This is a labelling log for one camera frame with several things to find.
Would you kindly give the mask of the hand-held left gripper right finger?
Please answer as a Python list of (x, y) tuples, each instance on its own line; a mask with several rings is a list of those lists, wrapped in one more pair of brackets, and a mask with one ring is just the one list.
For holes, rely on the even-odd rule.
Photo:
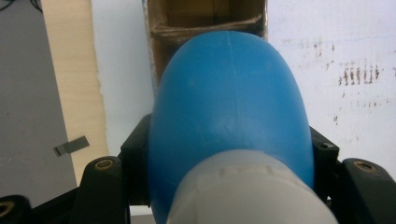
[(315, 130), (310, 128), (314, 153), (314, 192), (321, 200), (328, 198), (330, 177), (336, 166), (339, 147)]

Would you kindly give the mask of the blue bottle with white cap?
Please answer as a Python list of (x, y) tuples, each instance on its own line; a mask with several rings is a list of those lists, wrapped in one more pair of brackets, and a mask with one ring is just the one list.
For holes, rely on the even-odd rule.
[(149, 128), (156, 224), (337, 224), (313, 187), (304, 103), (280, 54), (239, 32), (184, 44)]

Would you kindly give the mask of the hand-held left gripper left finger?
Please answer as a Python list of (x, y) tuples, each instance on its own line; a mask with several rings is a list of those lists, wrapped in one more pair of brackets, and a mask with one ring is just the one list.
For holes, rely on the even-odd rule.
[(150, 206), (148, 143), (151, 115), (144, 116), (120, 147), (129, 205)]

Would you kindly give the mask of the black tape strip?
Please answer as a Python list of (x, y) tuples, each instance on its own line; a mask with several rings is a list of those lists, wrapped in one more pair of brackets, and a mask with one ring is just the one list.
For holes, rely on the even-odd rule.
[(88, 147), (89, 145), (90, 143), (88, 139), (85, 135), (83, 135), (75, 140), (54, 147), (53, 151), (57, 157), (61, 157), (62, 155), (74, 153), (78, 150)]

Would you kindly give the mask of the brown cardboard box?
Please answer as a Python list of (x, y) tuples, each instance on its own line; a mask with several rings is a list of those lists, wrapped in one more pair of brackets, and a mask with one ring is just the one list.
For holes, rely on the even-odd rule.
[(213, 31), (268, 36), (268, 0), (142, 0), (153, 85), (191, 38)]

